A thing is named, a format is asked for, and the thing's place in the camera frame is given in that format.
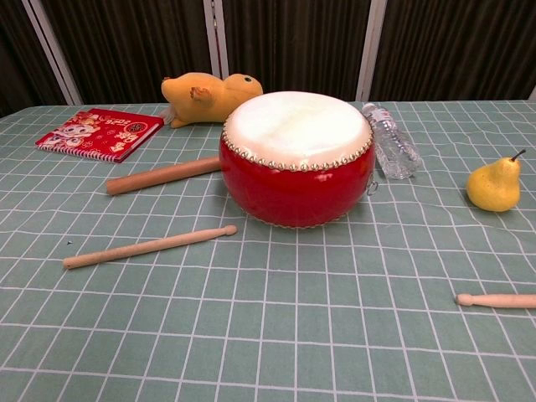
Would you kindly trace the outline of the light wooden drumstick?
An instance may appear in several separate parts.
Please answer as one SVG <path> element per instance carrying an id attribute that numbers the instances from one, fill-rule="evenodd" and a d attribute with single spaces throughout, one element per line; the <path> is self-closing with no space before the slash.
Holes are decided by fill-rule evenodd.
<path id="1" fill-rule="evenodd" d="M 166 250 L 182 245 L 204 242 L 223 235 L 234 235 L 237 232 L 235 225 L 227 225 L 216 229 L 203 229 L 185 234 L 178 234 L 158 240 L 151 240 L 134 245 L 126 245 L 109 250 L 93 252 L 65 258 L 63 267 L 66 270 L 88 265 L 99 264 L 111 260 L 128 258 L 134 255 L 143 255 L 155 251 Z"/>
<path id="2" fill-rule="evenodd" d="M 455 296 L 455 302 L 465 307 L 531 309 L 536 308 L 536 294 L 458 294 Z"/>

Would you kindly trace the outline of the red drum with white skin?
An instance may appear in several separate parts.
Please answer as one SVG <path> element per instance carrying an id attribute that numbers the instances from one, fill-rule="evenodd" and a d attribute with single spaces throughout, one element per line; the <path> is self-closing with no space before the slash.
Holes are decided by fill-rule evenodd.
<path id="1" fill-rule="evenodd" d="M 219 161 L 230 196 L 246 213 L 267 224 L 315 227 L 340 218 L 366 193 L 374 135 L 345 101 L 273 92 L 229 115 Z"/>

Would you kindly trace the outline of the green grid cutting mat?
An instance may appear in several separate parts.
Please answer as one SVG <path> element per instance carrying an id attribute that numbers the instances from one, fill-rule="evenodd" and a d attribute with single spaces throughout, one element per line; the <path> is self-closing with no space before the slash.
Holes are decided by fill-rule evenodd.
<path id="1" fill-rule="evenodd" d="M 387 108 L 421 170 L 376 173 L 374 194 L 314 229 L 246 215 L 217 173 L 106 194 L 214 155 L 216 125 L 162 129 L 108 164 L 36 148 L 73 107 L 0 118 L 0 402 L 536 402 L 536 310 L 455 302 L 536 293 L 536 101 Z M 469 175 L 522 149 L 517 205 L 474 205 Z"/>

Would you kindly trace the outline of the thick brown wooden rod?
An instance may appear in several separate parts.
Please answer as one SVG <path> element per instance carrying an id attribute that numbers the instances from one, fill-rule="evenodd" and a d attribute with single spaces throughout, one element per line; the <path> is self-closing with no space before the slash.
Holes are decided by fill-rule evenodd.
<path id="1" fill-rule="evenodd" d="M 135 173 L 122 178 L 114 178 L 106 182 L 106 192 L 109 195 L 128 193 L 141 188 L 148 188 L 218 170 L 220 170 L 219 158 L 206 157 L 196 161 Z"/>

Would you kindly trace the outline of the yellow plush animal toy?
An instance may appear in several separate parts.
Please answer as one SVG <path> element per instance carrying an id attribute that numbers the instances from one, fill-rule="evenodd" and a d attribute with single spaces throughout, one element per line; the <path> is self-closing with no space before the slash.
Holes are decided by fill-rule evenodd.
<path id="1" fill-rule="evenodd" d="M 222 80 L 202 72 L 166 77 L 161 91 L 169 103 L 162 118 L 172 128 L 223 122 L 238 106 L 263 94 L 260 82 L 250 75 L 233 74 Z"/>

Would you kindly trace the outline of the clear plastic water bottle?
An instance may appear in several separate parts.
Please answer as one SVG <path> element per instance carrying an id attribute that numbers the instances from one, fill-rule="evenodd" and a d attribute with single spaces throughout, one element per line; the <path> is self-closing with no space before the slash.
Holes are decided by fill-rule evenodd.
<path id="1" fill-rule="evenodd" d="M 374 134 L 376 159 L 387 178 L 406 179 L 421 166 L 420 153 L 407 133 L 401 131 L 391 113 L 366 103 L 362 113 Z"/>

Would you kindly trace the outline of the dark pleated curtain panel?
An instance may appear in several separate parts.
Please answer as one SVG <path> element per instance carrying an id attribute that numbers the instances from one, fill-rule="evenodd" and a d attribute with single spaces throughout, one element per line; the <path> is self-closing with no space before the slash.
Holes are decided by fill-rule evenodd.
<path id="1" fill-rule="evenodd" d="M 65 103 L 21 0 L 0 0 L 0 118 Z"/>
<path id="2" fill-rule="evenodd" d="M 204 0 L 41 0 L 85 104 L 161 103 L 162 80 L 211 72 Z"/>
<path id="3" fill-rule="evenodd" d="M 387 0 L 372 101 L 526 100 L 536 0 Z"/>
<path id="4" fill-rule="evenodd" d="M 229 72 L 264 92 L 356 97 L 371 0 L 222 0 Z"/>

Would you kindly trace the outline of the red spiral notebook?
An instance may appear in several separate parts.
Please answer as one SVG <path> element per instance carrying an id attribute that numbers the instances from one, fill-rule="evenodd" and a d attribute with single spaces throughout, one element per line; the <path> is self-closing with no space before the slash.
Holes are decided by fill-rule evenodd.
<path id="1" fill-rule="evenodd" d="M 120 163 L 163 124 L 159 116 L 93 108 L 77 112 L 35 145 L 49 152 Z"/>

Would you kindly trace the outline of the yellow pear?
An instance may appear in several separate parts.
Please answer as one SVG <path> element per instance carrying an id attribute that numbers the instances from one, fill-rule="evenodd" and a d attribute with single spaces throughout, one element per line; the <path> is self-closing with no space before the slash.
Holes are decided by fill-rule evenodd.
<path id="1" fill-rule="evenodd" d="M 518 158 L 525 152 L 522 149 L 512 157 L 502 157 L 472 172 L 466 181 L 470 201 L 480 209 L 497 213 L 515 207 L 520 199 Z"/>

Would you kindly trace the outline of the white partition post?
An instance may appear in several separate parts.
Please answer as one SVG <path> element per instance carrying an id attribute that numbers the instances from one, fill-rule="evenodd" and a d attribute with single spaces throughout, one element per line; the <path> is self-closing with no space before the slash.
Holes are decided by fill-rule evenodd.
<path id="1" fill-rule="evenodd" d="M 81 98 L 75 79 L 71 74 L 64 52 L 56 38 L 52 24 L 41 0 L 20 0 L 33 30 L 37 35 L 56 83 L 69 106 L 81 106 Z"/>
<path id="2" fill-rule="evenodd" d="M 225 79 L 229 76 L 223 0 L 203 0 L 206 33 L 212 74 Z"/>
<path id="3" fill-rule="evenodd" d="M 369 101 L 388 0 L 371 0 L 358 74 L 356 101 Z"/>

